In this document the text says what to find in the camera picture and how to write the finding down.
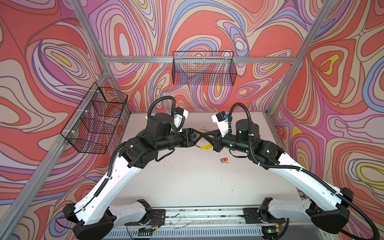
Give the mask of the grey keyring with yellow grip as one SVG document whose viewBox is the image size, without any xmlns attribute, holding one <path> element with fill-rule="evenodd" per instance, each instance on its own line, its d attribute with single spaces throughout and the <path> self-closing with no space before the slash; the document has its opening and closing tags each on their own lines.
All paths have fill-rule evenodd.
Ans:
<svg viewBox="0 0 384 240">
<path fill-rule="evenodd" d="M 198 130 L 199 132 L 201 133 L 207 133 L 209 132 L 210 130 L 207 130 L 205 128 L 202 128 L 200 130 Z M 213 146 L 211 144 L 208 144 L 208 145 L 205 145 L 205 146 L 199 146 L 199 145 L 196 145 L 197 148 L 201 149 L 201 150 L 209 150 L 211 149 Z"/>
</svg>

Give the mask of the key with red tag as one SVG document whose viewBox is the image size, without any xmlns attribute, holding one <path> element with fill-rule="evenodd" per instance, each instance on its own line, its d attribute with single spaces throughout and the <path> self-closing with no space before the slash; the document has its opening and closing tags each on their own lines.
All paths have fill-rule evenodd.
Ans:
<svg viewBox="0 0 384 240">
<path fill-rule="evenodd" d="M 228 158 L 221 158 L 220 162 L 223 163 L 223 164 L 228 164 L 229 160 L 228 160 Z"/>
</svg>

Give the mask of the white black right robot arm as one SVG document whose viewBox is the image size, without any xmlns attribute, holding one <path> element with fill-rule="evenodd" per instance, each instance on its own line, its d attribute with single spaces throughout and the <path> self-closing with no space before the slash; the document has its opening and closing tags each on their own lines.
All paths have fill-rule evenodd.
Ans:
<svg viewBox="0 0 384 240">
<path fill-rule="evenodd" d="M 308 196 L 301 201 L 282 201 L 275 198 L 265 198 L 258 208 L 258 215 L 264 222 L 278 219 L 310 220 L 319 229 L 330 234 L 340 233 L 347 224 L 350 211 L 345 201 L 337 195 L 353 199 L 353 193 L 346 189 L 339 189 L 322 184 L 319 179 L 305 172 L 305 168 L 298 164 L 282 148 L 270 141 L 260 139 L 259 126 L 248 120 L 236 123 L 236 133 L 228 132 L 226 121 L 219 123 L 220 128 L 203 134 L 213 147 L 220 152 L 227 148 L 232 151 L 245 153 L 251 159 L 251 149 L 254 150 L 255 164 L 269 170 L 294 185 Z"/>
</svg>

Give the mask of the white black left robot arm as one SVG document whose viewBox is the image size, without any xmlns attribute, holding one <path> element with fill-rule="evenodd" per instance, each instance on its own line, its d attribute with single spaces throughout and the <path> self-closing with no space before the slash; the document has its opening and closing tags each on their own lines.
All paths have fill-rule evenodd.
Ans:
<svg viewBox="0 0 384 240">
<path fill-rule="evenodd" d="M 185 117 L 175 114 L 147 115 L 146 128 L 135 137 L 118 145 L 112 153 L 108 170 L 94 188 L 79 202 L 63 208 L 66 220 L 74 223 L 73 233 L 78 240 L 101 240 L 114 227 L 134 225 L 161 226 L 164 219 L 155 214 L 144 199 L 125 206 L 111 206 L 124 186 L 151 161 L 159 162 L 159 152 L 190 148 L 203 133 L 183 128 Z"/>
</svg>

